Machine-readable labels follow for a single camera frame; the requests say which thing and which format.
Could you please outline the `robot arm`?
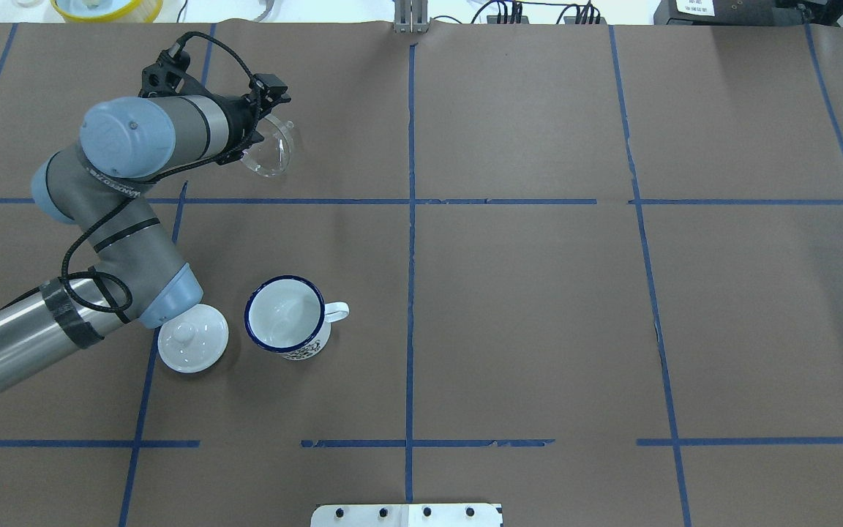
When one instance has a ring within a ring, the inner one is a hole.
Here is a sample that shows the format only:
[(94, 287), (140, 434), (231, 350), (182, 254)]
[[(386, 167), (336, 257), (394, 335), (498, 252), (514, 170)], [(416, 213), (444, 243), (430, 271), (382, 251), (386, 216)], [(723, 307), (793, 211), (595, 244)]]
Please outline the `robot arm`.
[(290, 101), (272, 74), (228, 96), (157, 66), (136, 97), (87, 110), (76, 143), (32, 179), (34, 203), (81, 235), (56, 277), (0, 308), (0, 394), (130, 321), (157, 328), (200, 303), (197, 277), (145, 194), (181, 171), (240, 160), (263, 140), (261, 120)]

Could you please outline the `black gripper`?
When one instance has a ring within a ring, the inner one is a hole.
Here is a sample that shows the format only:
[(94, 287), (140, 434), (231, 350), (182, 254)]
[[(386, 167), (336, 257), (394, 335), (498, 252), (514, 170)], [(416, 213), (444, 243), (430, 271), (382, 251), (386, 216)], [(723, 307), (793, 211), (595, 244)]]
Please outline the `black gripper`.
[(272, 115), (272, 110), (291, 101), (288, 85), (277, 75), (257, 73), (249, 80), (249, 93), (243, 97), (234, 97), (228, 101), (228, 116), (237, 118), (231, 125), (231, 134), (222, 154), (222, 163), (240, 162), (243, 152), (252, 143), (261, 141), (257, 131), (258, 124), (265, 117)]

